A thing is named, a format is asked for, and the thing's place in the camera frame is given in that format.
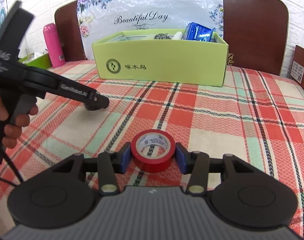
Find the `person's left hand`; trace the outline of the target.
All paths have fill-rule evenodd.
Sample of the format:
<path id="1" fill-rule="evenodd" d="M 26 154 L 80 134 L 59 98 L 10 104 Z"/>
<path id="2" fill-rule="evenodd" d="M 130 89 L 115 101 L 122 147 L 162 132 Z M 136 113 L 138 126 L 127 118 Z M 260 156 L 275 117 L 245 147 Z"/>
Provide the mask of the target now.
<path id="1" fill-rule="evenodd" d="M 30 124 L 30 116 L 36 115 L 39 109 L 37 105 L 34 105 L 28 112 L 28 114 L 18 115 L 15 119 L 15 124 L 7 124 L 4 127 L 5 136 L 2 138 L 2 145 L 6 148 L 13 149 L 17 145 L 17 140 L 22 134 L 22 128 L 27 127 Z M 0 121 L 6 121 L 9 114 L 0 97 Z"/>

